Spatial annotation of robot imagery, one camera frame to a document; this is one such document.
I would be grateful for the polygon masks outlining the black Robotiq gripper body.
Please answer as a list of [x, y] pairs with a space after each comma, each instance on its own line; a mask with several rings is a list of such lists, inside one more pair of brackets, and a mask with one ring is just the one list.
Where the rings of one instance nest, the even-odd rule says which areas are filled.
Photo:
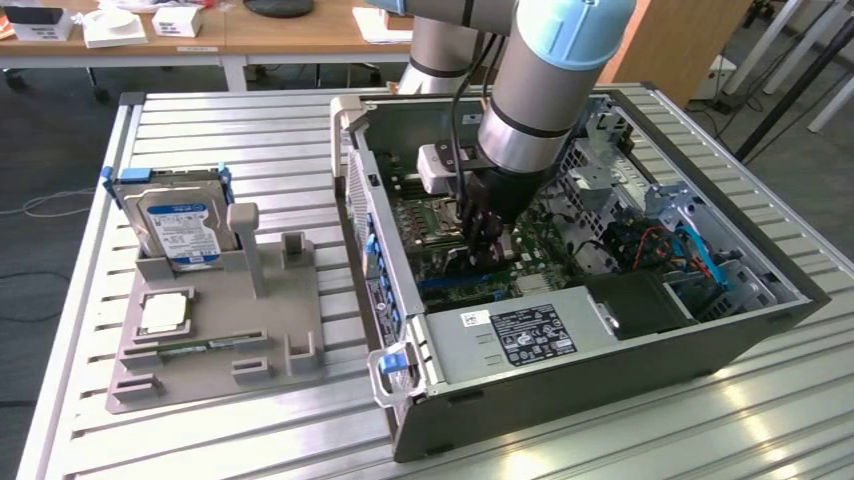
[[514, 173], [504, 169], [475, 170], [467, 184], [470, 203], [476, 211], [516, 220], [527, 210], [544, 183], [544, 172]]

